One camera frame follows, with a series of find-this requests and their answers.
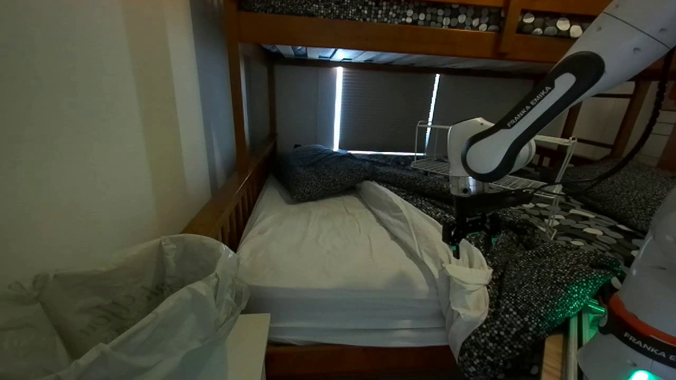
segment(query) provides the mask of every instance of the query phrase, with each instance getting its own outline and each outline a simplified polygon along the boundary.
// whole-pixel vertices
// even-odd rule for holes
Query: white blanket
[[[440,305],[447,314],[448,345],[460,358],[465,338],[489,318],[489,269],[481,250],[463,241],[459,257],[441,241],[441,227],[391,191],[365,181],[358,196],[376,221],[394,234],[426,278],[437,283]]]

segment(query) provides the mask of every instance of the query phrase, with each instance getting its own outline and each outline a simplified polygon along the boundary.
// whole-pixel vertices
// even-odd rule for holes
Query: wooden bed frame
[[[400,27],[310,18],[256,15],[240,8],[237,0],[224,0],[224,37],[230,66],[230,94],[235,119],[237,168],[227,186],[185,228],[190,234],[213,236],[237,250],[248,217],[269,177],[276,158],[276,71],[267,59],[271,89],[269,141],[253,151],[248,146],[246,128],[246,55],[256,44],[338,47],[362,52],[391,52],[417,55],[451,55],[473,59],[516,59],[554,63],[570,43],[543,40],[516,34],[521,14],[551,10],[596,15],[609,0],[453,0],[460,4],[501,7],[508,10],[505,31],[455,33],[434,27]],[[611,146],[621,154],[654,81],[651,71],[641,76],[626,120]],[[572,133],[580,108],[568,115],[564,136]],[[448,346],[432,349],[358,349],[358,346],[269,346],[267,374],[276,378],[460,378]]]

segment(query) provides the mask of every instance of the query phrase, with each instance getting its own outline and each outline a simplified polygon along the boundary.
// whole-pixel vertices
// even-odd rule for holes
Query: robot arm
[[[558,115],[585,98],[626,83],[675,44],[675,0],[616,0],[548,79],[505,119],[481,133],[477,130],[463,133],[460,128],[451,136],[451,148],[463,153],[460,164],[453,164],[453,177],[496,181],[510,175],[529,156],[524,151],[533,137]]]

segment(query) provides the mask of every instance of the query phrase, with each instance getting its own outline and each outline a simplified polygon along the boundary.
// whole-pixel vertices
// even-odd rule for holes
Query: top bunk
[[[276,57],[295,62],[543,75],[607,4],[609,0],[227,0],[227,34],[230,43],[262,44]],[[657,72],[659,66],[654,66],[641,76],[657,79]]]

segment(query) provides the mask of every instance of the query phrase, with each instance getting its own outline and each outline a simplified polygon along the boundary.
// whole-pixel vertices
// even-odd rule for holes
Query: black cable
[[[605,180],[618,175],[621,169],[626,169],[629,166],[629,160],[634,160],[634,156],[644,148],[644,143],[650,141],[650,137],[654,136],[654,130],[657,126],[659,112],[662,112],[662,104],[669,91],[669,81],[671,81],[671,71],[672,71],[672,62],[675,62],[675,48],[666,55],[664,63],[662,63],[662,72],[659,72],[659,85],[657,85],[657,96],[656,96],[656,104],[651,111],[651,119],[646,130],[643,131],[643,136],[639,137],[639,141],[632,146],[632,151],[628,153],[628,156],[624,156],[616,168],[611,168],[607,173],[601,173],[599,177],[591,177],[587,181],[591,181],[587,189],[595,189],[599,184],[602,184]]]

